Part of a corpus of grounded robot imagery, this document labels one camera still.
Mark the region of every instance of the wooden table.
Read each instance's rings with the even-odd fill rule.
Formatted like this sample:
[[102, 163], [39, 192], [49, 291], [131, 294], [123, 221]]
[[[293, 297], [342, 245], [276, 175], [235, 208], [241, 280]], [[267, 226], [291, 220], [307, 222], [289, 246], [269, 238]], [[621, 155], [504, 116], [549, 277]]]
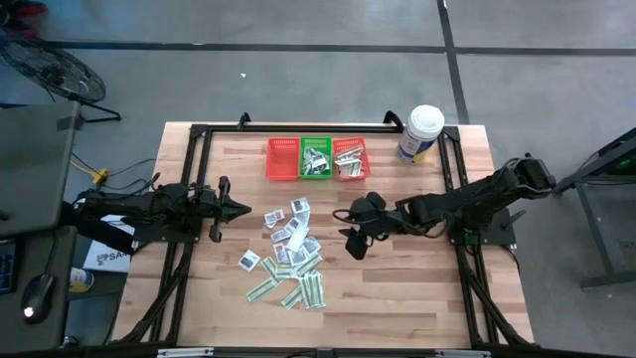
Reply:
[[[162, 183], [180, 181], [191, 124], [166, 123], [155, 166], [155, 172], [161, 172]], [[459, 129], [469, 181], [491, 174], [494, 168], [484, 126], [462, 125]], [[271, 182], [264, 175], [266, 140], [270, 136], [298, 133], [215, 133], [213, 137], [206, 182], [216, 187], [219, 176], [227, 175], [232, 198], [251, 206], [252, 212], [224, 225], [220, 244], [207, 239], [209, 223], [204, 224], [192, 257], [179, 345], [468, 347], [457, 260], [445, 236], [431, 240], [395, 235], [377, 242], [359, 262], [345, 251], [345, 238], [338, 233], [347, 226], [331, 216], [333, 210], [349, 208], [354, 199], [369, 191], [379, 192], [390, 207], [397, 199], [443, 193], [437, 146], [423, 164], [405, 165], [395, 156], [398, 134], [365, 134], [373, 172], [366, 181], [342, 183], [334, 178]], [[199, 162], [200, 147], [194, 163]], [[194, 165], [191, 181], [196, 174]], [[280, 300], [296, 286], [294, 280], [284, 281], [262, 301], [249, 304], [245, 294], [264, 281], [267, 273], [261, 266], [252, 273], [245, 272], [237, 265], [239, 258], [247, 249], [262, 258], [275, 258], [271, 231], [263, 226], [263, 215], [282, 208], [290, 218], [289, 201], [303, 196], [311, 205], [310, 235], [322, 245], [325, 261], [318, 269], [324, 275], [327, 306], [305, 310], [296, 305], [285, 310]], [[283, 225], [279, 223], [274, 230]], [[513, 259], [499, 247], [485, 247], [483, 251], [494, 301], [519, 333], [532, 341]], [[165, 252], [165, 244], [155, 243], [134, 256], [113, 338], [129, 332], [155, 298]], [[171, 305], [169, 301], [162, 336], [167, 332]], [[476, 310], [485, 337], [479, 304]]]

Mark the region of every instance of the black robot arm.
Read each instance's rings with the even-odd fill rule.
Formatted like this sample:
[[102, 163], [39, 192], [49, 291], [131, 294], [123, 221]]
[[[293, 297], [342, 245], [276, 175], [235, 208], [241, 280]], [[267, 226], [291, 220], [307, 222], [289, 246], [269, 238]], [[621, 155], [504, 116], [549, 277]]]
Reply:
[[[334, 216], [360, 226], [358, 231], [351, 228], [341, 232], [348, 238], [347, 251], [361, 260], [374, 240], [385, 240], [390, 234], [435, 237], [428, 232], [444, 220], [452, 221], [447, 226], [485, 229], [493, 216], [506, 206], [518, 199], [545, 198], [555, 183], [544, 162], [527, 155], [511, 159], [492, 175], [446, 194], [398, 200], [396, 208], [388, 211], [385, 200], [371, 192], [366, 198], [355, 200], [349, 210], [337, 210]], [[338, 216], [340, 212], [347, 216]]]
[[[219, 194], [210, 186], [186, 187], [174, 183], [154, 187], [159, 173], [144, 188], [131, 194], [104, 193], [87, 190], [78, 195], [75, 207], [77, 221], [95, 222], [105, 215], [122, 215], [123, 224], [135, 228], [139, 242], [195, 242], [201, 233], [203, 219], [214, 219], [210, 238], [220, 242], [219, 223], [251, 212], [251, 208], [230, 198], [230, 180], [221, 177]], [[152, 187], [153, 191], [139, 194]]]

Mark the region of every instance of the computer mouse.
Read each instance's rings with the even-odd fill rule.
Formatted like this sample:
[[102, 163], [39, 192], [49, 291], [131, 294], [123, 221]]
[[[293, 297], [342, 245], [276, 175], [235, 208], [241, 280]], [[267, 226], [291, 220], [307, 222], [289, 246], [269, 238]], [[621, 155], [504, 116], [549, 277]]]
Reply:
[[36, 324], [44, 321], [51, 310], [51, 298], [55, 277], [42, 273], [29, 281], [22, 294], [22, 314], [25, 322]]

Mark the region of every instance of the gray floor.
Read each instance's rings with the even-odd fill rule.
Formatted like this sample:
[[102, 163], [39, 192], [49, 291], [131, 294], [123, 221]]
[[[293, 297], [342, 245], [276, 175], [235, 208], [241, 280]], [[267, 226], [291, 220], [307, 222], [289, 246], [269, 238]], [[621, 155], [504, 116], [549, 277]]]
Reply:
[[[51, 13], [34, 20], [47, 39], [443, 45], [432, 0], [50, 3]], [[458, 46], [636, 47], [630, 0], [447, 0], [447, 7]], [[79, 135], [75, 152], [97, 167], [154, 156], [165, 121], [235, 120], [243, 111], [254, 120], [376, 122], [387, 109], [406, 117], [430, 103], [457, 122], [444, 55], [74, 53], [106, 82], [103, 104], [125, 118], [88, 125]], [[560, 179], [636, 123], [635, 58], [460, 56], [458, 62], [471, 123], [487, 126], [497, 164], [530, 151]], [[0, 101], [50, 102], [11, 69], [0, 67], [0, 79]], [[151, 165], [141, 167], [112, 185], [150, 174]], [[72, 171], [67, 198], [88, 185]], [[578, 287], [602, 266], [573, 194], [514, 205], [529, 212], [515, 230], [536, 340], [634, 355], [636, 284], [593, 292]], [[96, 312], [112, 312], [115, 303], [116, 297], [74, 302], [69, 332], [86, 344], [101, 342], [110, 316]]]

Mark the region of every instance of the label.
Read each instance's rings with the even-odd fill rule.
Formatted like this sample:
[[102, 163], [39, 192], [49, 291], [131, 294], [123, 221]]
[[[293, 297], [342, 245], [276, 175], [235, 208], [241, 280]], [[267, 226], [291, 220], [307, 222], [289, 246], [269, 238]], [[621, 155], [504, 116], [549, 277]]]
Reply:
[[433, 143], [435, 143], [435, 139], [424, 141], [413, 137], [407, 128], [397, 146], [397, 157], [404, 163], [421, 163], [424, 160], [426, 150]]

